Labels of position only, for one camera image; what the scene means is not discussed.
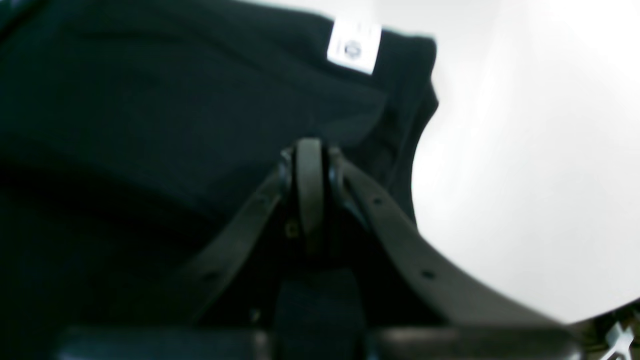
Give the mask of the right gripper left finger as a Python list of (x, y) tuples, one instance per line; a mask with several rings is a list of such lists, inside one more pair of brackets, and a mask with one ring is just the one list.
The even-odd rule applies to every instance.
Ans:
[(165, 285), (167, 321), (196, 322), (233, 284), (279, 208), (292, 211), (304, 254), (323, 239), (323, 145), (301, 139), (284, 150), (277, 167), (224, 230)]

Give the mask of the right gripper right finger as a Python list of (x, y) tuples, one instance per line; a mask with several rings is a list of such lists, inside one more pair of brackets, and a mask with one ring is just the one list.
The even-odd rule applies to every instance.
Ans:
[(325, 151), (332, 198), (363, 233), (349, 258), (380, 324), (434, 322), (463, 327), (562, 328), (560, 322), (482, 284), (424, 239), (396, 201), (332, 146)]

